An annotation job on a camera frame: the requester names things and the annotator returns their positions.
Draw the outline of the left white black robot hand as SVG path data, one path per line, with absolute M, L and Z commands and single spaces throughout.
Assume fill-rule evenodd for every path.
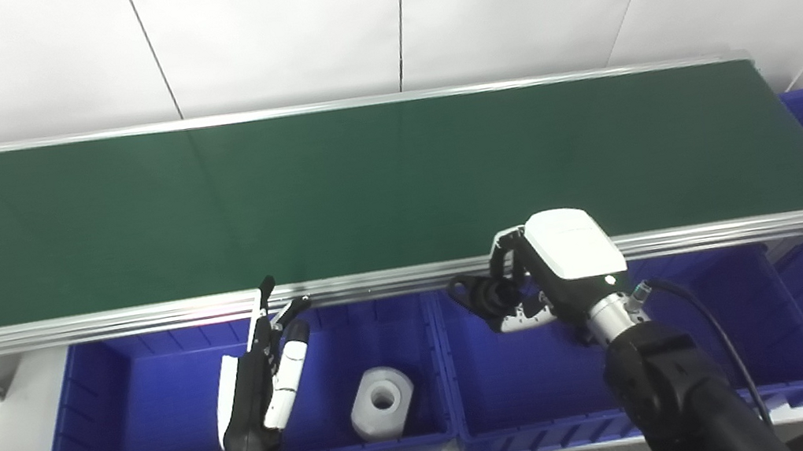
M 249 316 L 246 349 L 220 361 L 217 433 L 221 451 L 280 451 L 302 380 L 310 325 L 306 296 L 269 312 L 275 278 L 267 275 Z

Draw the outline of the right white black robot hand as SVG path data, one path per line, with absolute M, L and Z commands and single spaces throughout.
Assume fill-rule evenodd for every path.
M 497 324 L 504 334 L 553 321 L 584 325 L 600 301 L 632 286 L 625 256 L 585 210 L 535 213 L 492 243 L 490 276 L 518 298 Z

